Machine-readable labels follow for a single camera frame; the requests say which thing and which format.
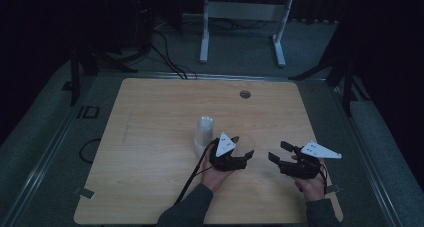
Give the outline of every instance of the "table top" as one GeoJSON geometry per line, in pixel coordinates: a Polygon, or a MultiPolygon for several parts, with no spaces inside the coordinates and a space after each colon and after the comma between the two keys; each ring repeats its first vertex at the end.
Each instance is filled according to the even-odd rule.
{"type": "MultiPolygon", "coordinates": [[[[81,197],[74,220],[155,224],[198,162],[193,137],[202,115],[213,117],[215,137],[225,131],[255,148],[247,168],[214,194],[205,224],[306,222],[303,194],[268,160],[272,152],[290,161],[291,153],[279,147],[282,140],[296,146],[315,141],[297,86],[176,79],[123,81],[85,185],[94,198],[81,197]],[[242,98],[241,91],[251,97],[242,98]]],[[[200,176],[187,193],[199,181],[200,176]]],[[[336,194],[327,197],[341,220],[336,194]]]]}

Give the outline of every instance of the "white cup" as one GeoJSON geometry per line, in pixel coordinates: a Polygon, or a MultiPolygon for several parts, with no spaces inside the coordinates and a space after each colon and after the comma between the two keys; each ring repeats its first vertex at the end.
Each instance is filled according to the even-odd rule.
{"type": "Polygon", "coordinates": [[[206,146],[213,140],[213,119],[202,115],[197,119],[197,128],[194,135],[194,152],[197,158],[202,157],[206,146]]]}

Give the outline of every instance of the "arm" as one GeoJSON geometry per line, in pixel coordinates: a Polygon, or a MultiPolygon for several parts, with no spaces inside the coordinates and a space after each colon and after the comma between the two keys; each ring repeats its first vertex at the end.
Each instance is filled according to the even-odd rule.
{"type": "Polygon", "coordinates": [[[211,146],[203,162],[202,180],[194,190],[180,203],[167,209],[159,217],[160,226],[203,226],[203,221],[213,198],[213,193],[221,187],[225,179],[233,173],[221,172],[212,167],[209,162],[211,146]]]}
{"type": "Polygon", "coordinates": [[[306,217],[312,227],[342,226],[336,218],[330,199],[325,199],[324,179],[318,174],[314,179],[293,178],[299,191],[303,192],[306,202],[306,217]]]}

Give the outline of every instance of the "black cable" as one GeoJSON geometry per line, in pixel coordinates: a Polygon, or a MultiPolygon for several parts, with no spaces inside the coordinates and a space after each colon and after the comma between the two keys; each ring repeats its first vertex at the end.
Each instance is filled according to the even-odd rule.
{"type": "Polygon", "coordinates": [[[180,74],[180,69],[178,67],[175,67],[174,65],[170,64],[168,62],[168,60],[166,59],[166,57],[155,47],[153,46],[153,44],[150,44],[150,46],[153,48],[153,50],[156,51],[156,53],[159,54],[159,56],[165,61],[165,64],[171,68],[178,76],[180,76],[181,79],[187,79],[187,76],[185,76],[185,78],[180,74]]]}
{"type": "Polygon", "coordinates": [[[164,64],[166,64],[168,67],[170,67],[175,73],[177,73],[181,79],[188,79],[186,72],[182,69],[186,69],[187,72],[192,73],[195,78],[197,79],[197,74],[195,72],[193,72],[192,70],[190,70],[190,68],[188,68],[187,66],[183,66],[183,65],[177,65],[174,62],[172,62],[170,56],[169,56],[169,49],[168,49],[168,41],[166,40],[165,35],[163,35],[162,33],[160,33],[159,31],[155,30],[153,33],[158,34],[162,37],[164,43],[165,43],[165,54],[162,54],[153,44],[150,44],[150,46],[153,48],[153,50],[155,50],[159,56],[165,61],[164,64]]]}
{"type": "Polygon", "coordinates": [[[92,139],[92,140],[89,140],[89,141],[87,141],[82,147],[81,147],[81,149],[80,149],[80,151],[79,151],[79,156],[80,156],[80,158],[81,158],[81,160],[82,161],[84,161],[84,162],[86,162],[86,163],[88,163],[88,164],[92,164],[93,163],[93,161],[92,160],[88,160],[88,159],[86,159],[85,157],[84,157],[84,155],[83,155],[83,152],[84,152],[84,149],[89,145],[89,144],[91,144],[91,143],[94,143],[94,142],[96,142],[96,141],[100,141],[101,139],[92,139]]]}
{"type": "Polygon", "coordinates": [[[209,24],[212,27],[215,27],[215,28],[223,30],[223,31],[234,31],[234,30],[246,30],[246,29],[260,29],[260,28],[264,27],[265,25],[267,25],[268,23],[269,23],[268,21],[258,20],[252,25],[243,26],[243,25],[240,25],[237,21],[235,21],[233,19],[217,18],[217,19],[212,20],[209,24]],[[215,22],[227,22],[227,23],[230,24],[230,27],[222,27],[220,25],[214,24],[215,22]]]}
{"type": "Polygon", "coordinates": [[[200,157],[199,162],[197,163],[196,167],[194,168],[193,173],[190,175],[190,178],[188,178],[188,180],[187,180],[186,184],[184,185],[183,190],[182,190],[182,191],[181,191],[181,193],[180,193],[180,196],[178,196],[178,199],[177,199],[177,201],[175,201],[174,205],[176,205],[176,204],[178,204],[178,203],[180,203],[180,202],[181,202],[181,200],[182,200],[182,199],[183,199],[183,197],[184,197],[184,194],[187,192],[187,189],[188,189],[188,187],[190,186],[191,182],[193,181],[194,177],[196,177],[196,175],[197,175],[197,174],[199,174],[199,173],[197,173],[197,171],[200,169],[200,165],[202,164],[202,160],[203,160],[203,158],[205,157],[206,152],[208,151],[209,147],[211,147],[211,145],[212,145],[214,142],[215,142],[215,140],[212,140],[212,141],[208,144],[208,146],[206,146],[205,150],[203,151],[202,156],[200,157]]]}
{"type": "Polygon", "coordinates": [[[213,167],[215,167],[215,165],[212,165],[211,167],[206,168],[206,169],[204,169],[204,170],[202,170],[202,171],[198,172],[198,173],[196,174],[196,176],[197,176],[197,175],[199,175],[199,174],[201,174],[201,173],[203,173],[203,172],[205,172],[206,170],[212,169],[213,167]]]}
{"type": "Polygon", "coordinates": [[[328,177],[328,171],[327,171],[327,168],[323,164],[321,164],[321,166],[325,170],[325,175],[324,175],[324,173],[322,172],[321,169],[319,170],[319,173],[320,173],[320,175],[322,176],[322,178],[324,180],[324,195],[326,195],[327,194],[327,177],[328,177]]]}

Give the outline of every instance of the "hand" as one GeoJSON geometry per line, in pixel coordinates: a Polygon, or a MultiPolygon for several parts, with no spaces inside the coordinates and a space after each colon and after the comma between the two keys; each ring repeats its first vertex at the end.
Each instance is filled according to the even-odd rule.
{"type": "MultiPolygon", "coordinates": [[[[292,159],[297,160],[297,156],[293,155],[292,159]]],[[[324,159],[319,159],[319,162],[324,165],[324,159]]],[[[306,202],[324,199],[325,181],[320,174],[317,174],[313,179],[300,179],[295,177],[293,177],[293,179],[299,191],[303,192],[306,202]]]]}
{"type": "Polygon", "coordinates": [[[209,155],[214,145],[211,145],[206,152],[205,160],[203,161],[203,169],[206,170],[202,173],[202,180],[200,183],[208,187],[212,192],[215,193],[221,187],[222,183],[224,183],[225,179],[232,174],[234,171],[219,171],[212,167],[212,164],[209,162],[209,155]]]}

